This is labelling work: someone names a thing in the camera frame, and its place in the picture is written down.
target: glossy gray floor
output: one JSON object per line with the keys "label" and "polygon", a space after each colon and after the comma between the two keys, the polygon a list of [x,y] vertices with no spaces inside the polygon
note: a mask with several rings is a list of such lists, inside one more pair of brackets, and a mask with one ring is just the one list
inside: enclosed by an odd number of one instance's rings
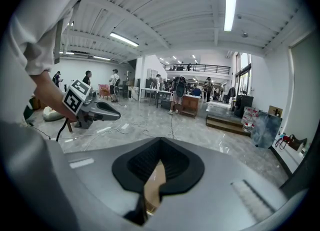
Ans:
{"label": "glossy gray floor", "polygon": [[[143,140],[150,136],[169,137],[233,156],[278,187],[288,179],[282,166],[269,149],[255,147],[249,137],[207,127],[205,117],[209,109],[212,111],[212,107],[208,107],[206,103],[200,103],[196,118],[175,113],[169,115],[166,109],[160,106],[156,108],[153,104],[149,105],[148,101],[139,103],[121,100],[120,103],[125,106],[110,103],[122,115],[117,121],[95,121],[88,130],[73,128],[72,133],[66,127],[59,140],[63,151],[69,153],[105,149]],[[220,112],[224,109],[217,108],[216,111]],[[42,111],[36,111],[27,122],[33,122],[36,128],[56,138],[64,119],[45,122]],[[110,129],[97,133],[108,127]]]}

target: ceiling light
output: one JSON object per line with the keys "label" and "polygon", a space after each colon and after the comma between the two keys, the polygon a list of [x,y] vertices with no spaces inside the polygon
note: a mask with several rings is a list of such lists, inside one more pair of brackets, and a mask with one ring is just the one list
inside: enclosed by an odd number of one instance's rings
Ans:
{"label": "ceiling light", "polygon": [[234,23],[237,0],[225,0],[224,31],[231,31]]}
{"label": "ceiling light", "polygon": [[95,59],[99,59],[99,60],[104,60],[104,61],[110,61],[110,58],[105,58],[105,57],[98,57],[98,56],[93,56]]}
{"label": "ceiling light", "polygon": [[120,36],[120,35],[118,35],[116,33],[111,33],[110,36],[114,37],[114,38],[117,38],[117,39],[119,39],[121,41],[124,41],[124,42],[126,42],[126,43],[128,43],[128,44],[130,44],[130,45],[132,45],[134,47],[139,46],[139,44],[135,43],[134,41],[130,41],[129,39],[124,38],[124,37],[122,37],[122,36]]}

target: white bean bag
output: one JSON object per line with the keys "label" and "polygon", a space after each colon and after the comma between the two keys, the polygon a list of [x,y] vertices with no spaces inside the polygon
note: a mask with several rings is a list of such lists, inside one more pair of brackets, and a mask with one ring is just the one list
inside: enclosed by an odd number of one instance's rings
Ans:
{"label": "white bean bag", "polygon": [[47,106],[43,110],[43,119],[47,122],[56,121],[64,116],[57,111],[53,110],[51,107]]}

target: white sleeve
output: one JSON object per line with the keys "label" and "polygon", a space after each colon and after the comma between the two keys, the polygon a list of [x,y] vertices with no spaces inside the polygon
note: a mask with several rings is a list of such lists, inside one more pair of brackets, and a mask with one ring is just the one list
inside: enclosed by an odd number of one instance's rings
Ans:
{"label": "white sleeve", "polygon": [[29,75],[50,70],[54,63],[57,23],[63,19],[65,27],[66,19],[71,18],[70,9],[76,2],[22,0],[3,35],[3,57],[20,63]]}

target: qr-like tag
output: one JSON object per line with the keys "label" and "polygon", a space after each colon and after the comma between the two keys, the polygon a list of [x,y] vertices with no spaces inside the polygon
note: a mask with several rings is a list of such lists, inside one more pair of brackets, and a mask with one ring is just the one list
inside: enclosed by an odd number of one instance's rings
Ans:
{"label": "qr-like tag", "polygon": [[64,95],[63,103],[68,107],[70,111],[77,115],[80,107],[82,106],[83,100],[81,100],[81,98],[76,93],[69,89]]}
{"label": "qr-like tag", "polygon": [[78,92],[83,94],[84,96],[88,95],[88,91],[90,87],[84,84],[83,82],[76,80],[71,86],[75,88]]}

